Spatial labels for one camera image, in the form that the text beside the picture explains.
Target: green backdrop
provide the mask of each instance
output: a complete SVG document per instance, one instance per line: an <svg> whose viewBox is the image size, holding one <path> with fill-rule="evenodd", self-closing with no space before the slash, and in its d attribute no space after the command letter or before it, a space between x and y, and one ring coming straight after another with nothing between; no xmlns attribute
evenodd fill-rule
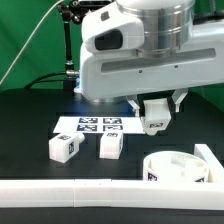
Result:
<svg viewBox="0 0 224 224"><path fill-rule="evenodd" d="M1 0L0 7L0 78L26 42L45 12L56 0ZM217 9L224 9L224 1L216 0ZM195 12L208 13L209 0L196 0ZM71 23L72 50L75 68L79 68L81 45L80 26ZM64 70L63 23L57 9L51 12L18 60L0 91L22 88L35 78ZM62 88L62 83L38 84L35 88ZM224 85L193 88L224 111Z"/></svg>

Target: white cylindrical container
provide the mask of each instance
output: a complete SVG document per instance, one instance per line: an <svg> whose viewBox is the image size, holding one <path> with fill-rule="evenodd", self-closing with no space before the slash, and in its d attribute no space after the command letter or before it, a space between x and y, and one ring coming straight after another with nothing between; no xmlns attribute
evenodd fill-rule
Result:
<svg viewBox="0 0 224 224"><path fill-rule="evenodd" d="M143 162L143 180L163 182L207 182L207 163L191 154L163 151L148 155Z"/></svg>

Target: white cube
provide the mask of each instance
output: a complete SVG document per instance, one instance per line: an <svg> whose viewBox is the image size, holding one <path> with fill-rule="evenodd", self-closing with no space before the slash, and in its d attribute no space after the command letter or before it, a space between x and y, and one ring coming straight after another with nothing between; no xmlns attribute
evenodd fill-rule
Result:
<svg viewBox="0 0 224 224"><path fill-rule="evenodd" d="M123 132L107 131L100 140L101 159L119 159L123 148Z"/></svg>
<svg viewBox="0 0 224 224"><path fill-rule="evenodd" d="M79 151L78 133L61 133L49 141L49 158L60 163L67 162Z"/></svg>

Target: white paper sheet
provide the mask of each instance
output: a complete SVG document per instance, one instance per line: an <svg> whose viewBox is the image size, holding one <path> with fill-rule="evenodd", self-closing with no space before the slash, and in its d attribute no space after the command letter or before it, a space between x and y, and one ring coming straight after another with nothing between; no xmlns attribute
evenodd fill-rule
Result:
<svg viewBox="0 0 224 224"><path fill-rule="evenodd" d="M103 133L107 130L120 130L127 134L145 133L137 117L60 117L54 133Z"/></svg>

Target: black table surface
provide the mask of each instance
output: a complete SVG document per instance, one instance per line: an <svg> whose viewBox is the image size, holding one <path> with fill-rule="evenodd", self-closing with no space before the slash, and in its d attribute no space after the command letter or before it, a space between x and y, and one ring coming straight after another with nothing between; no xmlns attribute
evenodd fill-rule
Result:
<svg viewBox="0 0 224 224"><path fill-rule="evenodd" d="M0 94L0 179L142 179L143 159L156 151L192 153L207 144L224 160L224 113L190 92L181 112L156 136L125 134L119 160L99 159L102 134L85 134L65 164L49 160L48 141L60 116L134 116L127 102L93 104L62 90L7 90ZM1 223L224 223L223 211L138 208L0 209Z"/></svg>

